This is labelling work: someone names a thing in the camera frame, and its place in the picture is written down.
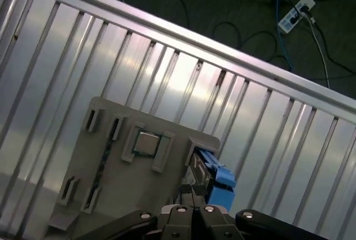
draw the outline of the blue cable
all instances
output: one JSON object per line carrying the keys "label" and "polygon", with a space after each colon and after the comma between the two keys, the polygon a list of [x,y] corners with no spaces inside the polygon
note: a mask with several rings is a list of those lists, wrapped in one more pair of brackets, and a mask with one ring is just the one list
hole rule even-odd
{"label": "blue cable", "polygon": [[277,21],[277,33],[278,33],[279,45],[280,45],[280,48],[282,49],[285,59],[287,60],[287,62],[289,64],[290,70],[293,71],[293,66],[291,65],[290,59],[287,55],[287,52],[285,51],[283,41],[282,41],[282,36],[281,36],[280,30],[278,29],[278,22],[279,22],[278,13],[279,13],[279,0],[277,0],[277,2],[276,2],[276,21]]}

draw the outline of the bolt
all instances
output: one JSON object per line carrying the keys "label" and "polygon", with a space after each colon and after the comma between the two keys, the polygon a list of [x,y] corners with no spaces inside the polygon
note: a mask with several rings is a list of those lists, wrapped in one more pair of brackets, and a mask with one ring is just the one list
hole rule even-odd
{"label": "bolt", "polygon": [[208,211],[208,212],[213,212],[213,211],[215,210],[215,208],[213,208],[213,207],[211,207],[211,206],[209,206],[209,205],[207,205],[204,209],[205,209],[206,211]]}
{"label": "bolt", "polygon": [[247,219],[252,219],[254,215],[251,212],[244,212],[243,216]]}
{"label": "bolt", "polygon": [[141,218],[142,219],[148,219],[148,218],[150,218],[151,217],[151,215],[149,215],[148,213],[142,213],[141,214]]}

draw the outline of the power strip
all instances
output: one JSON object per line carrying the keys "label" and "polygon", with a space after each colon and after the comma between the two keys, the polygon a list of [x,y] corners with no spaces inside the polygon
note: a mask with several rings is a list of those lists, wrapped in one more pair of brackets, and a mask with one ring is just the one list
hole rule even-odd
{"label": "power strip", "polygon": [[[315,2],[313,0],[300,0],[296,5],[295,8],[298,9],[298,11],[300,11],[300,9],[303,6],[308,6],[309,10],[312,9],[315,5]],[[285,33],[289,33],[295,26],[296,24],[299,23],[299,21],[302,19],[302,15],[299,15],[298,20],[292,24],[290,22],[290,19],[293,17],[297,16],[297,12],[294,9],[294,7],[283,17],[283,19],[281,21],[279,21],[278,26],[285,32]]]}

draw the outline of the dark floor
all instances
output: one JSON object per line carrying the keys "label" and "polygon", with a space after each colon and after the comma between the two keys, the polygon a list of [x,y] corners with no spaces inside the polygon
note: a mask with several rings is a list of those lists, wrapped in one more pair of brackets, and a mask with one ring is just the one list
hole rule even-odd
{"label": "dark floor", "polygon": [[[207,37],[212,37],[216,24],[229,21],[236,24],[245,39],[254,32],[267,30],[276,34],[275,8],[270,0],[184,0],[190,19],[190,29]],[[125,0],[126,3],[152,13],[158,17],[187,26],[184,9],[179,0]],[[290,10],[285,3],[280,11],[282,18]],[[330,55],[338,62],[356,71],[356,0],[329,0],[317,2],[312,14],[324,31]],[[222,25],[215,33],[215,39],[231,47],[236,47],[234,30]],[[305,21],[300,22],[288,35],[283,36],[284,45],[293,63],[293,73],[307,79],[324,78],[322,60]],[[251,39],[242,51],[267,60],[274,50],[273,39],[264,34]],[[276,58],[270,63],[288,69],[283,59]],[[344,69],[327,60],[329,77],[350,75]],[[333,90],[356,98],[355,77],[330,80]],[[325,80],[315,82],[326,85]]]}

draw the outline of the corrugated metal panel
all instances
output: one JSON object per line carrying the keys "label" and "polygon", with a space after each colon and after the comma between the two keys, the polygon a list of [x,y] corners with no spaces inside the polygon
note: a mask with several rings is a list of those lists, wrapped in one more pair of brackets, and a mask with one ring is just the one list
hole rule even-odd
{"label": "corrugated metal panel", "polygon": [[41,237],[102,96],[217,136],[232,212],[353,239],[355,101],[114,0],[0,0],[0,24],[2,230]]}

